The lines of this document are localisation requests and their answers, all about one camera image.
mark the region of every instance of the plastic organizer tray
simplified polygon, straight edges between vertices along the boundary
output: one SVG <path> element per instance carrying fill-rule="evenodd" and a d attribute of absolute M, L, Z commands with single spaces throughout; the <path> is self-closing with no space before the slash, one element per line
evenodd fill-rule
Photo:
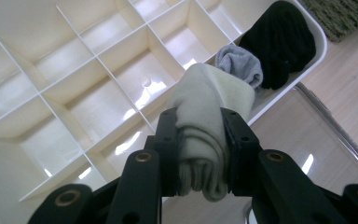
<path fill-rule="evenodd" d="M 54 189 L 97 189 L 155 133 L 193 63 L 236 44 L 272 0 L 0 0 L 0 223 L 25 223 Z M 317 53 L 249 124 L 324 57 L 326 40 L 297 1 Z"/>

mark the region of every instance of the carpet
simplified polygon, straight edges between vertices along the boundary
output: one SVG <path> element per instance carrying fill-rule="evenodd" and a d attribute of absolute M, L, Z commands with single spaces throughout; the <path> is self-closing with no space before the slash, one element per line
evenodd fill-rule
<path fill-rule="evenodd" d="M 299 0 L 322 26 L 328 39 L 340 42 L 358 30 L 358 0 Z"/>

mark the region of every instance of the light wood floor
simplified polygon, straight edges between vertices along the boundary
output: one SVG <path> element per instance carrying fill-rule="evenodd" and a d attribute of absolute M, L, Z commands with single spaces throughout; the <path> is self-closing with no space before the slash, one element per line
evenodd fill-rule
<path fill-rule="evenodd" d="M 358 31 L 329 42 L 324 61 L 302 80 L 358 144 Z"/>

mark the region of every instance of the black fabric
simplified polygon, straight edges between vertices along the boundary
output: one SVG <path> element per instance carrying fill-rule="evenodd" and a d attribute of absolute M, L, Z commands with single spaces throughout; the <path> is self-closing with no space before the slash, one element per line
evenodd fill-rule
<path fill-rule="evenodd" d="M 301 12 L 291 3 L 277 1 L 246 32 L 240 47 L 251 51 L 261 63 L 261 87 L 283 86 L 289 73 L 301 71 L 315 56 L 313 35 Z"/>

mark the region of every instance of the rolled sock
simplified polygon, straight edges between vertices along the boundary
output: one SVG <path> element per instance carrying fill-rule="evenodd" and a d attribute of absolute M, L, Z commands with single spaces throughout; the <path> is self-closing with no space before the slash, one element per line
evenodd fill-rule
<path fill-rule="evenodd" d="M 254 89 L 263 81 L 260 61 L 248 50 L 235 45 L 226 45 L 217 51 L 214 66 L 244 80 Z"/>
<path fill-rule="evenodd" d="M 301 12 L 291 3 L 274 2 L 245 33 L 239 44 L 256 56 L 263 69 L 262 88 L 283 86 L 315 56 L 316 48 Z"/>
<path fill-rule="evenodd" d="M 190 66 L 176 84 L 168 108 L 176 107 L 179 130 L 179 195 L 202 190 L 211 202 L 227 194 L 228 148 L 220 107 L 248 117 L 255 92 L 244 81 L 204 63 Z"/>

